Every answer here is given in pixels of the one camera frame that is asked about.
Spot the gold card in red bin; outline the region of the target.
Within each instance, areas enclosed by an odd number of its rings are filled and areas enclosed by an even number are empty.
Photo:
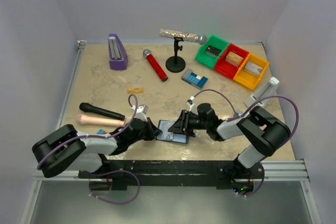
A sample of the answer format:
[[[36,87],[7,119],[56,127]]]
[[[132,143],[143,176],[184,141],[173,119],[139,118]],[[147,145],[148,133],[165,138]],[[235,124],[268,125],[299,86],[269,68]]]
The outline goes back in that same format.
[[[225,60],[232,64],[233,66],[235,67],[238,67],[240,65],[240,63],[242,62],[243,60],[243,57],[237,55],[236,53],[234,52],[229,52],[225,58]]]

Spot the red plastic bin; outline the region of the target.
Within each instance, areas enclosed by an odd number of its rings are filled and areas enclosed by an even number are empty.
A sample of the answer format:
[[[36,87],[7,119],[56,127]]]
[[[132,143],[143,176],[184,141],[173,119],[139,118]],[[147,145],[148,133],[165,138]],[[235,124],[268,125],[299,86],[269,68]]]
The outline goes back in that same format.
[[[219,57],[214,70],[230,79],[233,79],[248,54],[248,51],[234,44],[229,44]]]

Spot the red glitter microphone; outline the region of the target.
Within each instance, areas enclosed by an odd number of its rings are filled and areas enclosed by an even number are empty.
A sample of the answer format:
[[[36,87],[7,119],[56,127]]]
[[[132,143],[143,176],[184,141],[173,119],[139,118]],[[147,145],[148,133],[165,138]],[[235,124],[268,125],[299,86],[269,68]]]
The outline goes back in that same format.
[[[162,82],[167,81],[168,80],[168,76],[166,75],[166,73],[164,72],[164,70],[162,69],[162,67],[160,66],[160,64],[157,62],[157,60],[152,55],[151,50],[145,49],[143,51],[143,56],[149,62],[149,64],[151,65],[151,67],[153,68],[153,70],[155,71],[155,73],[157,74],[157,76],[160,78],[160,80]]]

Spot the orange and blue brick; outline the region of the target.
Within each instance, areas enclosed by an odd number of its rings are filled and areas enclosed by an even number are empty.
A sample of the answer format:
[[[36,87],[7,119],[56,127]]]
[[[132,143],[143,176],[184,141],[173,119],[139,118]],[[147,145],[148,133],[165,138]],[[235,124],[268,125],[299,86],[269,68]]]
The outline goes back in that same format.
[[[100,130],[97,132],[97,134],[99,134],[99,135],[103,135],[103,134],[106,134],[106,131],[103,130],[103,129],[100,129]]]

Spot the gold VIP card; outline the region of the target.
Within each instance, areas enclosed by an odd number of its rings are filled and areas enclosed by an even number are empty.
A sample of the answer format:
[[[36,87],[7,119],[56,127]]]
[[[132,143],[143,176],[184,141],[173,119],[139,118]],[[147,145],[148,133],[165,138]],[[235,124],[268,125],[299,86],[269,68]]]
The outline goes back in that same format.
[[[127,94],[141,94],[144,92],[143,85],[131,85],[127,87]]]

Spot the purple metronome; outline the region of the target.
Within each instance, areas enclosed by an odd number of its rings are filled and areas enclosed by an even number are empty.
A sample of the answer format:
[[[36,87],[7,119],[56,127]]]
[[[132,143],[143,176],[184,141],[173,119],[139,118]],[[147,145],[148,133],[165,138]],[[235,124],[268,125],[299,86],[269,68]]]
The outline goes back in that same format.
[[[123,71],[128,67],[128,55],[117,34],[109,34],[109,65],[111,70]]]

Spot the white metronome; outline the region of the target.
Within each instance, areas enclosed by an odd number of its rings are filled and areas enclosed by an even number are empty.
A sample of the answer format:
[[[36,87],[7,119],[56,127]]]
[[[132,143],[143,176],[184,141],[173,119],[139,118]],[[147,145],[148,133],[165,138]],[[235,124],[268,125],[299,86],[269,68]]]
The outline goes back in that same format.
[[[245,106],[250,107],[255,101],[276,94],[279,83],[277,78],[271,77],[266,84],[256,89],[246,98],[244,101]]]

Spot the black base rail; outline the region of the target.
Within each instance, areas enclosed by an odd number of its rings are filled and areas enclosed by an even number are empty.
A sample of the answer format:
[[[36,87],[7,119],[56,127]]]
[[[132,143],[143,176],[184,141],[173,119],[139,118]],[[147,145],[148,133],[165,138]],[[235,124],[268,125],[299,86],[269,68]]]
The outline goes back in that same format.
[[[94,190],[126,190],[129,186],[215,187],[231,189],[235,182],[264,178],[259,163],[244,168],[237,161],[104,160],[95,173],[80,171],[81,179],[102,179]]]

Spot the pink microphone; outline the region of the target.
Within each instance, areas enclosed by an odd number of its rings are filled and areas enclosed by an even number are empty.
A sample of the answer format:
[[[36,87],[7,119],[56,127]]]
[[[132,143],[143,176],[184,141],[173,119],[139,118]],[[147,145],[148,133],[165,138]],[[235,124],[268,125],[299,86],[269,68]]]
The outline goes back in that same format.
[[[82,125],[88,124],[88,125],[99,125],[109,127],[124,127],[125,125],[125,121],[87,116],[84,114],[78,115],[77,121]]]

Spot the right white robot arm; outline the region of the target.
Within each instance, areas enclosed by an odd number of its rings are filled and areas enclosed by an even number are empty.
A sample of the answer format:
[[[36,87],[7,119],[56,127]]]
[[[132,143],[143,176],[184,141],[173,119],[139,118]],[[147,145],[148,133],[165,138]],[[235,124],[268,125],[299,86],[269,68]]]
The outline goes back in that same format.
[[[195,137],[194,130],[205,130],[212,140],[218,142],[245,136],[250,145],[236,158],[245,169],[271,157],[291,135],[287,125],[260,106],[251,109],[246,116],[230,121],[220,119],[209,103],[200,104],[197,113],[183,110],[168,129],[171,133],[191,137]]]

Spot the aluminium frame rail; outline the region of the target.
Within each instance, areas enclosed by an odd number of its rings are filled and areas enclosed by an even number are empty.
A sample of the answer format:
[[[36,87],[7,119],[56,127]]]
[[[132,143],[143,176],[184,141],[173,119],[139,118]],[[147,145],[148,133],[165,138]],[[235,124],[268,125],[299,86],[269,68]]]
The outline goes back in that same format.
[[[81,60],[82,60],[82,55],[84,53],[86,44],[87,44],[87,41],[85,40],[78,41],[78,49],[77,49],[75,65],[70,75],[68,88],[67,88],[65,98],[64,98],[61,110],[60,110],[60,115],[59,115],[59,118],[58,118],[58,121],[55,127],[56,130],[59,127],[61,127],[65,121],[66,114],[68,111],[69,100],[71,99],[71,96],[72,96],[73,87],[76,82],[76,77],[79,71],[79,67],[80,67]],[[33,182],[32,182],[29,194],[28,194],[28,199],[26,201],[23,215],[19,223],[31,223],[43,179],[44,179],[44,176],[40,170],[36,170],[33,173]]]

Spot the green plastic bin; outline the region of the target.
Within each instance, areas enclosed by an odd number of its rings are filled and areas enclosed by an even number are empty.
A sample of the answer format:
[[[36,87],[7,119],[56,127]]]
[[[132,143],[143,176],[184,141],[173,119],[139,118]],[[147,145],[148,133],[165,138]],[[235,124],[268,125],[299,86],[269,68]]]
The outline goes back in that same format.
[[[226,50],[229,44],[230,43],[227,40],[224,40],[216,35],[210,35],[207,42],[199,48],[195,60],[213,69],[219,57]]]

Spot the white card in yellow bin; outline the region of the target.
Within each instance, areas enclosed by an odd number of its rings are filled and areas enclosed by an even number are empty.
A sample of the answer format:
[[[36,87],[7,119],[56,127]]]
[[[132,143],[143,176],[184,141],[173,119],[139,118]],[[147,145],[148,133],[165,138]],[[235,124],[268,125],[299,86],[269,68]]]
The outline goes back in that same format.
[[[251,61],[248,61],[245,65],[244,71],[253,75],[253,76],[259,76],[263,71],[263,67],[255,64]]]

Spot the navy blue card holder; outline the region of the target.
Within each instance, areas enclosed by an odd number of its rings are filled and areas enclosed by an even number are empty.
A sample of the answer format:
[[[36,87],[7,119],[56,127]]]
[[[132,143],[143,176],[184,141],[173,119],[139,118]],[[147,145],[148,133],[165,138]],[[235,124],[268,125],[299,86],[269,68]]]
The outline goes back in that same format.
[[[163,142],[170,142],[170,143],[187,145],[189,143],[189,137],[186,136],[186,135],[183,135],[183,134],[174,134],[173,133],[173,140],[172,141],[163,141]]]

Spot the black microphone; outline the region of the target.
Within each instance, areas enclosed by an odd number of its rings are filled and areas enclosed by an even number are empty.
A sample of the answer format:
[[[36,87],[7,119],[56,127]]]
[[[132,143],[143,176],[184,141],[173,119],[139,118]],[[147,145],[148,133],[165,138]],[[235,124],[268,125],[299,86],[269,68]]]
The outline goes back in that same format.
[[[79,109],[82,112],[102,115],[102,116],[106,116],[106,117],[111,118],[111,119],[116,119],[116,120],[121,120],[121,121],[125,120],[125,115],[123,115],[123,114],[113,112],[113,111],[109,111],[109,110],[106,110],[106,109],[103,109],[103,108],[99,108],[99,107],[91,105],[90,103],[82,102],[79,105]]]

